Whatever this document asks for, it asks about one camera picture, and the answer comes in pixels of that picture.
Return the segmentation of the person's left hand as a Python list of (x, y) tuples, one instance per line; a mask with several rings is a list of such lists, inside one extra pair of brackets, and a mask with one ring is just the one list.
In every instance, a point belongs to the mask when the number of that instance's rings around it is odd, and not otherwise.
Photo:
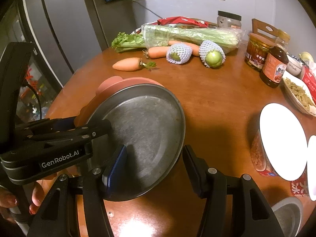
[(53, 181), (62, 173), (69, 176), (78, 174), (74, 166), (53, 173), (24, 186), (13, 184), (1, 168), (1, 217), (11, 223), (29, 225), (45, 197), (47, 181)]

